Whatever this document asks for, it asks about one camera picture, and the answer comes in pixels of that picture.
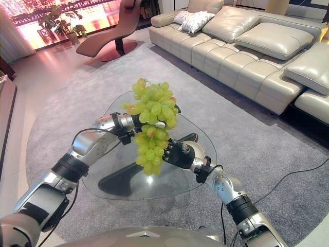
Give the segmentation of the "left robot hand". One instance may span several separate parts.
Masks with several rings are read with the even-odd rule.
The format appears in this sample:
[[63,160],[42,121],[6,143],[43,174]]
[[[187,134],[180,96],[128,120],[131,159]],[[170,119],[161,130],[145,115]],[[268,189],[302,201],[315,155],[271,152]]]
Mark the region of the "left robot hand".
[[159,128],[165,128],[166,127],[166,123],[164,121],[158,121],[154,124],[149,123],[148,121],[146,123],[142,123],[139,120],[139,114],[138,115],[131,115],[133,124],[134,124],[134,129],[137,133],[142,131],[142,127],[146,126],[146,125],[150,125],[150,126],[155,126],[155,127],[159,127]]

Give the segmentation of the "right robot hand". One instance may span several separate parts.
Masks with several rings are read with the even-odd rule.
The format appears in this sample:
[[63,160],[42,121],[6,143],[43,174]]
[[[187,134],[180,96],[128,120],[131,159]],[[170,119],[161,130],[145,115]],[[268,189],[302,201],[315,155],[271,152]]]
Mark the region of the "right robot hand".
[[181,169],[190,169],[196,158],[203,162],[205,157],[204,149],[197,141],[198,135],[195,133],[181,139],[169,139],[162,159]]

